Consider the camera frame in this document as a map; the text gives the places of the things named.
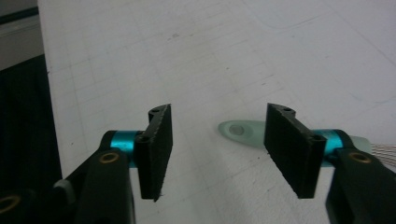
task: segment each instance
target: white surface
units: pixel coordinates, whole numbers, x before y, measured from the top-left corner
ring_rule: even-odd
[[[174,150],[138,223],[328,223],[332,169],[297,200],[264,151],[217,125],[287,105],[307,127],[396,144],[396,6],[386,0],[40,0],[64,175],[107,130],[172,104]]]

